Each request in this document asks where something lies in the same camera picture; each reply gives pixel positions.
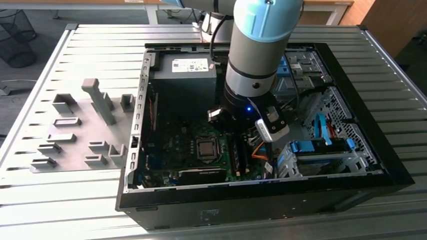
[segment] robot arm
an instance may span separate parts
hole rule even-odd
[[[270,92],[278,66],[301,16],[303,0],[162,0],[181,7],[234,15],[226,99],[237,108],[249,104],[261,120],[257,128],[266,142],[290,131],[278,101]]]

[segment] gray carpet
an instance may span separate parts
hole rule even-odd
[[[61,10],[61,19],[53,19],[49,10],[26,10],[26,14],[38,32],[38,38],[30,43],[38,60],[34,65],[22,69],[11,68],[0,60],[0,81],[39,79],[67,24],[149,24],[145,10]],[[169,18],[165,11],[158,11],[159,23],[191,24],[195,18],[190,14],[190,10],[183,10],[173,13],[175,18]],[[6,82],[6,84],[13,92],[10,96],[0,96],[0,135],[10,132],[35,85],[30,81]]]

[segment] floor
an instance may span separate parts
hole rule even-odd
[[[38,32],[38,38],[30,43],[38,55],[38,61],[23,69],[11,68],[0,61],[0,81],[38,80],[67,24],[149,24],[147,13],[143,10],[62,10],[59,11],[61,19],[53,19],[49,10],[27,10],[26,13]],[[175,18],[169,18],[165,11],[159,11],[158,14],[161,24],[179,24],[182,22],[191,24],[194,21],[189,10],[173,13]],[[406,70],[409,76],[422,91],[427,93],[427,46],[420,46],[417,41],[412,42],[397,61],[409,66]],[[10,132],[34,84],[31,81],[7,83],[13,92],[10,96],[0,96],[0,135]]]

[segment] white table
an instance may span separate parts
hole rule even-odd
[[[342,21],[347,7],[353,2],[337,2],[330,5],[305,6],[307,12],[331,12],[326,25],[338,25]],[[5,3],[0,2],[0,9],[38,9],[38,10],[146,10],[150,24],[159,24],[159,10],[182,10],[179,6],[170,4],[51,4],[51,3]]]
[[[427,100],[370,32],[357,27],[299,26],[291,42],[329,43],[416,180],[401,192],[337,214],[147,232],[115,211],[119,169],[30,172],[31,154],[15,153],[35,151],[45,141],[46,127],[31,124],[51,123],[35,113],[51,116],[54,93],[82,91],[71,76],[98,77],[113,97],[137,94],[145,43],[199,41],[191,25],[81,25],[65,31],[0,148],[2,240],[427,239]]]

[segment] black cable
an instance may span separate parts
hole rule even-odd
[[[189,15],[189,17],[186,18],[186,20],[182,20],[179,17],[177,16],[173,16],[166,10],[163,10],[163,12],[166,12],[166,14],[173,18],[173,19],[178,19],[181,24],[185,24],[187,22],[187,20],[193,17],[193,15],[195,16],[195,20],[198,21],[198,18],[197,18],[197,14],[195,14],[195,10],[193,9],[191,10],[191,13]]]
[[[305,2],[302,2],[302,10],[301,10],[301,13],[299,13],[299,19],[302,19],[302,16],[303,16],[303,13],[305,13]]]
[[[285,58],[285,62],[286,62],[286,65],[287,65],[291,81],[293,81],[293,84],[294,84],[294,89],[295,89],[295,94],[297,94],[297,106],[295,106],[295,109],[298,110],[299,106],[301,106],[301,100],[302,100],[301,99],[299,86],[297,85],[297,80],[295,80],[294,72],[293,72],[293,69],[291,69],[291,64],[290,64],[290,61],[289,61],[289,58],[287,58],[286,54],[283,54],[283,58]]]
[[[197,17],[197,13],[195,13],[194,9],[191,9],[191,13],[193,13],[193,16],[194,16],[195,23],[198,24],[199,21],[198,21],[198,17]]]
[[[221,28],[222,28],[222,26],[223,26],[227,18],[229,18],[229,15],[226,15],[226,16],[222,18],[222,20],[221,20],[221,22],[219,22],[219,24],[218,24],[218,26],[217,26],[217,28],[215,28],[215,31],[214,31],[214,33],[213,33],[211,44],[210,44],[210,46],[209,46],[209,54],[210,54],[211,59],[213,59],[214,62],[217,62],[217,57],[215,57],[215,55],[214,55],[215,38],[217,38],[217,34],[219,34]]]

